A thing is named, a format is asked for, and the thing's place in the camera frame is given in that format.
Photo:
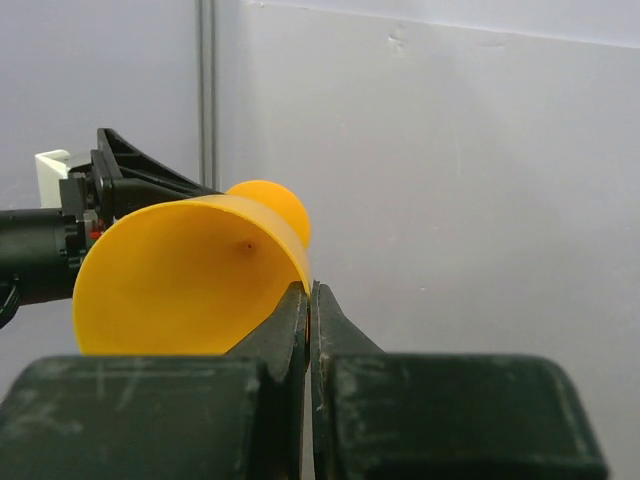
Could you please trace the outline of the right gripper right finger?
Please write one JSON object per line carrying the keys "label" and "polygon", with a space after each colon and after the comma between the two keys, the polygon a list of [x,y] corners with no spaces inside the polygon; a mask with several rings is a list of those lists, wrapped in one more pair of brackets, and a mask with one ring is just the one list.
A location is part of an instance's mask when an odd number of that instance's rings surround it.
{"label": "right gripper right finger", "polygon": [[316,283],[309,306],[319,479],[604,479],[579,393],[518,354],[387,353]]}

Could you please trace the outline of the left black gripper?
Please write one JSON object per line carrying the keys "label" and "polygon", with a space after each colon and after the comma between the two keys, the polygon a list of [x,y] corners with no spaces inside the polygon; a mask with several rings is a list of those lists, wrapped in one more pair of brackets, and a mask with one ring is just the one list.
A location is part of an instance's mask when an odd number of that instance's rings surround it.
{"label": "left black gripper", "polygon": [[59,181],[60,208],[1,212],[1,325],[24,305],[72,296],[89,249],[114,220],[147,206],[218,192],[97,130],[90,164]]}

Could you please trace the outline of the orange wine glass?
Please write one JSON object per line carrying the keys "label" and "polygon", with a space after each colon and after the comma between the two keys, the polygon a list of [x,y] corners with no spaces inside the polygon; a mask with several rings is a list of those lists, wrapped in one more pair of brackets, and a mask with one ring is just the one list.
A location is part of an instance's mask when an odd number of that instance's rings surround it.
{"label": "orange wine glass", "polygon": [[86,355],[223,354],[309,292],[307,210],[286,187],[239,183],[117,220],[90,248],[72,298]]}

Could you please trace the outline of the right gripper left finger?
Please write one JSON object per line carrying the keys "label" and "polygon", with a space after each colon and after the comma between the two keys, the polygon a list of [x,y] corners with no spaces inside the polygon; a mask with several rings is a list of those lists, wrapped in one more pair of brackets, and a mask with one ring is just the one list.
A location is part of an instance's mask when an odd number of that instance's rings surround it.
{"label": "right gripper left finger", "polygon": [[1,404],[5,479],[297,479],[306,293],[222,355],[49,356]]}

